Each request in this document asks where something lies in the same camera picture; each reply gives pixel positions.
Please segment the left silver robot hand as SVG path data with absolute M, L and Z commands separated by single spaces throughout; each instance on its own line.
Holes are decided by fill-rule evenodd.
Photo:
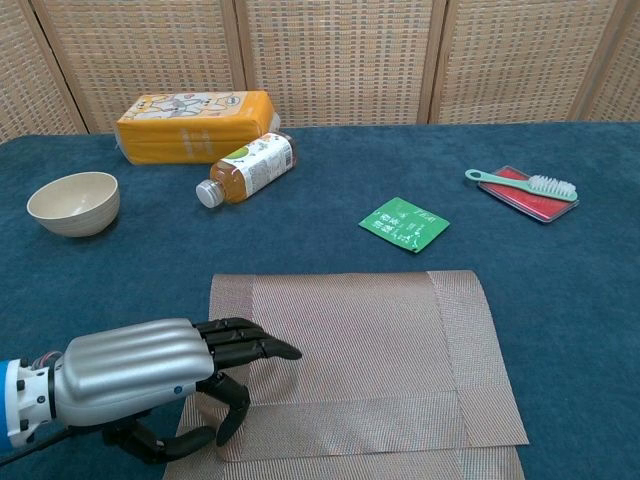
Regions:
M 99 430 L 148 464 L 184 458 L 204 446 L 225 445 L 242 425 L 248 388 L 226 369 L 301 352 L 241 317 L 204 323 L 161 319 L 73 339 L 49 375 L 52 418 L 73 431 Z M 203 393 L 228 407 L 217 427 L 160 439 L 139 418 L 161 405 Z

